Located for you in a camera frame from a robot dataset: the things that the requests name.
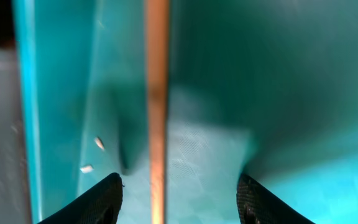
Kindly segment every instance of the gray surface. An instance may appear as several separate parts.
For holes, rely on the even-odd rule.
[[[30,223],[16,52],[0,50],[0,223]]]

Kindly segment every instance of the teal surface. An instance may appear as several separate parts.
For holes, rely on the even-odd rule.
[[[150,223],[144,2],[15,7],[34,223],[110,172],[119,223]],[[358,1],[172,0],[171,19],[169,223],[239,223],[243,169],[358,223]]]

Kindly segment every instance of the brown rod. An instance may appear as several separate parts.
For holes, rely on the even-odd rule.
[[[169,0],[146,0],[147,107],[152,224],[165,223],[165,121]]]

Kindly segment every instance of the small debris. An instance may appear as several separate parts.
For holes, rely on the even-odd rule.
[[[87,174],[89,172],[92,172],[93,166],[92,165],[87,165],[87,166],[81,167],[80,169],[81,169],[82,173]]]
[[[94,139],[94,141],[95,141],[95,143],[99,146],[99,148],[104,151],[104,145],[103,145],[102,140],[100,140],[99,137],[96,137],[96,138]]]

